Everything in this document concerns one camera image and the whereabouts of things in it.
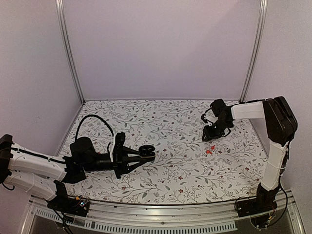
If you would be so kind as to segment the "black earbud charging case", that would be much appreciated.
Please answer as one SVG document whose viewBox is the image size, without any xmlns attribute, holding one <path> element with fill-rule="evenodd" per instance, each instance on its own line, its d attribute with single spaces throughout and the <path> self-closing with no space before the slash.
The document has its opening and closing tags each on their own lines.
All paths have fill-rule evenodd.
<svg viewBox="0 0 312 234">
<path fill-rule="evenodd" d="M 139 147 L 139 156 L 142 158 L 153 158 L 156 156 L 153 145 L 143 145 Z"/>
</svg>

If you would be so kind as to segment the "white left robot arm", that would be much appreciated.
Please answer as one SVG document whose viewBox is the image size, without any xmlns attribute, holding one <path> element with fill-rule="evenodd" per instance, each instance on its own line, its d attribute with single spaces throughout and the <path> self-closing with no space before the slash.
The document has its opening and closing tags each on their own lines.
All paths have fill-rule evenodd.
<svg viewBox="0 0 312 234">
<path fill-rule="evenodd" d="M 124 146 L 125 134 L 117 133 L 109 152 L 96 152 L 91 140 L 80 137 L 70 145 L 71 156 L 56 157 L 28 150 L 12 141 L 11 135 L 0 138 L 0 181 L 25 190 L 53 203 L 63 212 L 73 204 L 65 184 L 86 179 L 86 173 L 114 171 L 116 178 L 134 171 L 156 157 L 152 145 L 138 150 Z"/>
</svg>

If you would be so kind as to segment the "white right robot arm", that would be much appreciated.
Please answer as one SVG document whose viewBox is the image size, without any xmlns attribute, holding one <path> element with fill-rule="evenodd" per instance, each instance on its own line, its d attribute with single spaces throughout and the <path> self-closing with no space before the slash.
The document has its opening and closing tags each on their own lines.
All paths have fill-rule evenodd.
<svg viewBox="0 0 312 234">
<path fill-rule="evenodd" d="M 281 188 L 280 178 L 289 159 L 289 149 L 298 128 L 297 120 L 283 96 L 241 102 L 228 106 L 224 100 L 216 99 L 209 107 L 216 117 L 212 122 L 205 114 L 202 140 L 210 141 L 226 137 L 231 133 L 235 120 L 264 119 L 270 141 L 269 156 L 264 176 L 258 185 L 256 198 L 252 202 L 255 212 L 261 213 L 274 201 Z"/>
</svg>

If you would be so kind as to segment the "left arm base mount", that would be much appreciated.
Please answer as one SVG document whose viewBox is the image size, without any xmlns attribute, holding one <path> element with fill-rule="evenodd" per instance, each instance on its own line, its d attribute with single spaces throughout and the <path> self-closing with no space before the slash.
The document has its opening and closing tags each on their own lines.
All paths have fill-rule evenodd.
<svg viewBox="0 0 312 234">
<path fill-rule="evenodd" d="M 90 199 L 81 195 L 69 197 L 65 185 L 54 180 L 55 197 L 47 200 L 47 207 L 65 214 L 86 217 L 90 208 Z"/>
</svg>

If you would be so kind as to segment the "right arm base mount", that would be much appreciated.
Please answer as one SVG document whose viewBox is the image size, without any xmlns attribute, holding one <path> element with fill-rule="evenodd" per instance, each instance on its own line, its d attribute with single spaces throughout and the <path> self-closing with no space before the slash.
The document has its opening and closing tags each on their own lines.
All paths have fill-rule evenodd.
<svg viewBox="0 0 312 234">
<path fill-rule="evenodd" d="M 236 201 L 234 208 L 239 217 L 272 211 L 277 208 L 275 196 L 275 192 L 263 190 L 257 192 L 256 198 Z"/>
</svg>

